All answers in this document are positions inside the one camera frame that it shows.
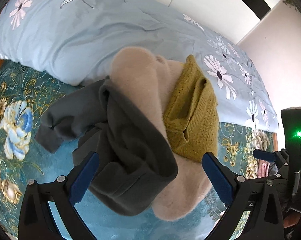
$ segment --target knit fabric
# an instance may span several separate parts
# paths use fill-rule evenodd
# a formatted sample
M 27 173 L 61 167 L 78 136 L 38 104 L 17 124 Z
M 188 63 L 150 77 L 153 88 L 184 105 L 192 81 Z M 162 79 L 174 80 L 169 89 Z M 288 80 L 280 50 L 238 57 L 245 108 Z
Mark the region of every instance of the knit fabric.
M 120 92 L 167 138 L 162 115 L 184 69 L 181 62 L 155 56 L 140 47 L 127 47 L 114 57 L 111 80 Z M 154 199 L 154 214 L 167 221 L 190 213 L 211 189 L 201 163 L 173 153 L 177 177 Z
M 211 83 L 189 55 L 163 116 L 174 153 L 196 162 L 201 162 L 206 152 L 217 156 L 216 107 Z
M 42 115 L 36 140 L 46 149 L 55 151 L 63 141 L 78 137 L 74 165 L 90 152 L 98 153 L 89 190 L 120 215 L 149 208 L 177 176 L 166 138 L 110 79 L 66 95 Z

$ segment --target blue flower pattern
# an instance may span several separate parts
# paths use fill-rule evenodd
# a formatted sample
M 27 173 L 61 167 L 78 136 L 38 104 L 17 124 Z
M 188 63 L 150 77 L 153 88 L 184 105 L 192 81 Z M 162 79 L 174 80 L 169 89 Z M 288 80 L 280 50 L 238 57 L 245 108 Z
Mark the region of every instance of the blue flower pattern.
M 0 98 L 8 98 L 8 106 L 0 125 L 0 169 L 2 181 L 14 178 L 10 182 L 12 189 L 18 188 L 24 194 L 28 179 L 36 179 L 39 183 L 50 182 L 72 168 L 71 152 L 76 148 L 76 141 L 64 144 L 56 154 L 50 155 L 34 141 L 33 136 L 39 126 L 38 119 L 47 107 L 75 89 L 47 73 L 39 73 L 10 61 L 4 63 L 0 70 Z M 220 123 L 219 160 L 234 172 L 246 170 L 247 156 L 244 151 L 239 151 L 236 166 L 224 163 L 223 157 L 227 152 L 222 144 L 223 139 L 239 142 L 241 148 L 247 145 L 245 136 L 249 133 L 250 128 Z M 4 202 L 1 194 L 0 223 L 7 233 L 16 237 L 21 201 L 16 201 L 17 204 Z M 112 240 L 205 239 L 225 209 L 214 189 L 193 212 L 174 222 L 156 218 L 151 209 L 135 217 L 122 217 L 105 207 L 89 191 L 76 208 L 97 239 Z M 52 213 L 60 226 L 62 222 L 57 211 L 52 209 Z M 64 228 L 59 229 L 65 239 L 70 239 Z

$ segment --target white flower print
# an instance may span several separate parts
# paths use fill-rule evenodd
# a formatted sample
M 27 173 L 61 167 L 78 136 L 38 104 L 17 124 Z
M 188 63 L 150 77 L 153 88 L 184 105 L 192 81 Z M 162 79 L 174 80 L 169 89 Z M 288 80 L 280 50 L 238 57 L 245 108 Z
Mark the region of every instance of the white flower print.
M 232 65 L 234 63 L 236 63 L 236 64 L 238 64 L 238 63 L 234 59 L 232 59 L 231 57 L 229 57 L 228 55 L 226 56 L 225 53 L 223 53 L 223 51 L 220 48 L 218 48 L 218 49 L 219 49 L 219 51 L 215 51 L 216 54 L 219 55 L 219 56 L 223 56 L 223 59 L 227 62 L 227 65 L 229 66 L 229 68 L 231 70 L 233 70 Z
M 192 18 L 188 17 L 186 14 L 183 14 L 183 15 L 184 15 L 184 19 L 186 21 L 189 21 L 189 22 L 193 23 L 194 25 L 199 27 L 202 31 L 204 31 L 203 27 L 201 27 L 199 23 L 195 22 Z
M 240 56 L 238 55 L 237 51 L 234 49 L 234 47 L 233 47 L 232 45 L 230 45 L 229 43 L 228 43 L 228 47 L 230 47 L 230 49 L 233 51 L 233 53 L 234 53 L 237 57 L 240 57 Z
M 217 43 L 215 41 L 207 40 L 207 44 L 215 49 L 218 48 Z
M 268 126 L 268 116 L 267 116 L 267 110 L 263 104 L 263 102 L 261 100 L 259 100 L 259 105 L 261 107 L 261 115 L 263 116 L 263 120 L 266 124 L 266 126 Z
M 245 126 L 256 129 L 259 120 L 256 118 L 258 116 L 257 104 L 254 101 L 249 101 L 249 108 L 247 107 L 246 113 L 249 115 L 249 119 L 246 120 Z
M 220 89 L 223 88 L 223 85 L 226 87 L 226 98 L 230 100 L 230 92 L 233 94 L 234 100 L 236 99 L 236 91 L 235 89 L 229 84 L 233 83 L 233 80 L 230 75 L 227 75 L 227 70 L 220 66 L 218 60 L 214 59 L 213 56 L 205 56 L 204 62 L 213 72 L 207 71 L 213 77 L 217 77 L 217 85 Z
M 15 7 L 17 7 L 17 9 L 13 10 L 10 14 L 9 14 L 9 18 L 11 18 L 13 16 L 13 19 L 11 21 L 11 25 L 13 26 L 14 30 L 15 28 L 19 27 L 21 24 L 21 20 L 24 19 L 26 12 L 24 11 L 23 8 L 27 8 L 30 7 L 32 4 L 31 0 L 17 0 L 15 3 Z
M 241 64 L 239 64 L 240 66 L 240 71 L 242 72 L 242 76 L 244 77 L 245 82 L 247 83 L 247 85 L 251 84 L 251 78 L 250 78 L 250 74 L 243 68 L 243 66 Z
M 224 51 L 224 53 L 230 55 L 229 49 L 224 45 L 224 42 L 218 37 L 216 37 L 216 39 L 218 41 L 217 45 Z
M 7 159 L 15 156 L 19 161 L 24 160 L 29 151 L 32 127 L 33 112 L 26 101 L 12 102 L 6 107 L 0 128 L 7 134 L 4 144 Z

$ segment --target pink cloth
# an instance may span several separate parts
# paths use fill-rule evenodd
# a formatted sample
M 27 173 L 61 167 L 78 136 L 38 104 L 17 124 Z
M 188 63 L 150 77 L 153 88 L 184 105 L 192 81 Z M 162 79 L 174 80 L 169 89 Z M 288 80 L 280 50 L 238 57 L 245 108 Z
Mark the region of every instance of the pink cloth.
M 258 178 L 263 178 L 268 176 L 268 171 L 269 171 L 269 162 L 259 160 L 259 165 L 258 165 Z
M 155 56 L 140 47 L 126 47 L 115 55 L 110 77 L 123 95 L 167 138 L 163 122 L 166 109 L 184 64 Z M 202 163 L 173 153 L 178 174 L 154 199 L 154 214 L 174 221 L 190 213 L 212 187 Z

